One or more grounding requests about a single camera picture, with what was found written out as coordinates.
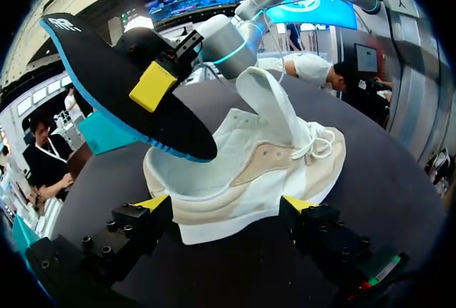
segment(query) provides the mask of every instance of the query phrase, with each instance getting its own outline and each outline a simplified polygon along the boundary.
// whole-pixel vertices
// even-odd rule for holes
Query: cable
[[[197,65],[196,69],[200,69],[200,68],[206,68],[207,70],[209,70],[209,72],[212,73],[213,76],[215,76],[215,78],[225,87],[227,87],[231,92],[235,93],[235,94],[238,94],[236,89],[232,88],[231,86],[228,86],[224,81],[222,81],[222,79],[220,78],[220,76],[215,73],[214,69],[212,69],[211,66],[205,64],[205,63],[200,63]]]
[[[260,7],[256,2],[255,0],[252,0],[252,3],[254,3],[256,5],[256,7]],[[264,23],[266,24],[266,27],[268,28],[268,31],[271,33],[272,35],[272,41],[274,42],[274,44],[276,45],[276,48],[277,50],[279,51],[279,55],[280,55],[280,59],[282,60],[282,75],[280,75],[280,79],[279,79],[279,83],[282,82],[282,80],[284,79],[285,77],[285,58],[284,58],[284,55],[282,53],[282,50],[279,46],[279,44],[277,43],[276,39],[274,38],[274,35],[272,33],[272,30],[271,30],[271,26],[269,25],[269,22],[268,22],[268,16],[266,15],[266,10],[267,9],[264,9],[262,10],[263,11],[263,19],[264,19]],[[261,39],[264,43],[264,34],[261,35]]]
[[[198,45],[199,45],[199,49],[198,49],[197,55],[200,56],[200,53],[202,50],[202,41],[200,41],[200,43]]]
[[[316,24],[314,24],[315,30],[313,30],[313,33],[315,34],[315,43],[316,43],[316,54],[320,56],[320,48],[318,47],[318,34],[317,34],[317,29],[316,29]]]

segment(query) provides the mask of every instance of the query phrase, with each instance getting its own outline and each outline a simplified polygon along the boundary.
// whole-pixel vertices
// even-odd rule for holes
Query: white wall
[[[18,166],[21,169],[28,169],[29,166],[25,161],[22,153],[25,151],[27,145],[24,141],[25,133],[22,129],[22,120],[29,115],[31,112],[36,110],[39,106],[43,105],[49,99],[52,99],[54,96],[65,91],[64,88],[60,87],[57,91],[47,94],[42,100],[38,103],[33,103],[33,94],[42,88],[47,87],[49,84],[56,81],[61,81],[62,78],[66,77],[66,72],[54,76],[37,86],[33,87],[31,90],[21,94],[16,100],[10,103],[2,112],[0,112],[0,125],[4,129],[6,138],[8,139],[8,145],[10,147],[11,153],[14,155]],[[17,105],[24,101],[26,98],[32,97],[31,107],[22,113],[20,116],[18,114]]]

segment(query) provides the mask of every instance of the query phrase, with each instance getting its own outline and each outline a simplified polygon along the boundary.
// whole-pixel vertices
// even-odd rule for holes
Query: white sneaker
[[[218,155],[212,162],[193,163],[159,148],[144,159],[147,187],[152,197],[171,196],[187,245],[222,239],[278,215],[282,195],[317,205],[343,167],[342,133],[298,118],[270,73],[250,67],[236,87],[258,115],[228,112],[214,133]]]

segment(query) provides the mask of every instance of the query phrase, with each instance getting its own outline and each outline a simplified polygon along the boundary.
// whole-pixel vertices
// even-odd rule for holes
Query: person
[[[342,61],[332,64],[312,53],[289,54],[284,57],[284,62],[281,58],[260,58],[258,67],[266,70],[285,71],[288,75],[307,83],[335,91],[344,91],[347,86],[358,83],[358,73],[349,62]]]
[[[393,83],[390,82],[390,81],[384,81],[382,80],[381,78],[379,78],[378,76],[376,76],[375,78],[375,82],[379,83],[380,85],[383,85],[385,88],[384,91],[377,91],[377,94],[379,96],[381,96],[382,98],[386,99],[387,102],[391,102],[391,98],[393,97]]]
[[[30,130],[35,137],[35,145],[30,145],[24,157],[40,196],[44,200],[57,197],[64,201],[65,189],[73,184],[66,163],[73,150],[61,135],[49,135],[49,129],[49,121],[41,112],[31,116]]]
[[[1,149],[1,153],[3,156],[6,158],[6,164],[10,166],[11,169],[18,173],[22,173],[22,170],[19,168],[19,166],[16,163],[16,160],[14,159],[13,155],[10,154],[9,149],[6,145],[3,145],[3,148]]]
[[[67,94],[65,97],[65,109],[68,111],[71,121],[73,121],[74,124],[76,124],[78,120],[84,117],[83,112],[79,108],[79,105],[76,103],[73,85],[70,85],[67,89]]]
[[[290,51],[302,51],[301,45],[299,44],[301,40],[301,28],[296,24],[287,24],[286,25],[286,35],[288,37],[288,43],[290,45]]]
[[[81,93],[79,93],[76,89],[73,89],[73,96],[76,105],[79,106],[85,118],[87,118],[91,113],[93,113],[94,108],[87,102],[86,99],[83,98]]]

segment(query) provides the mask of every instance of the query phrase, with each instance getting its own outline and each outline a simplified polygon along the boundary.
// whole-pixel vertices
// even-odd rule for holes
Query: logo
[[[280,6],[283,10],[291,12],[312,12],[320,7],[321,0],[301,0],[297,3],[290,3]]]
[[[74,26],[70,21],[64,18],[49,18],[48,19],[50,23],[52,23],[54,26],[58,27],[59,29],[62,30],[67,30],[67,31],[80,31],[82,32],[79,28]]]

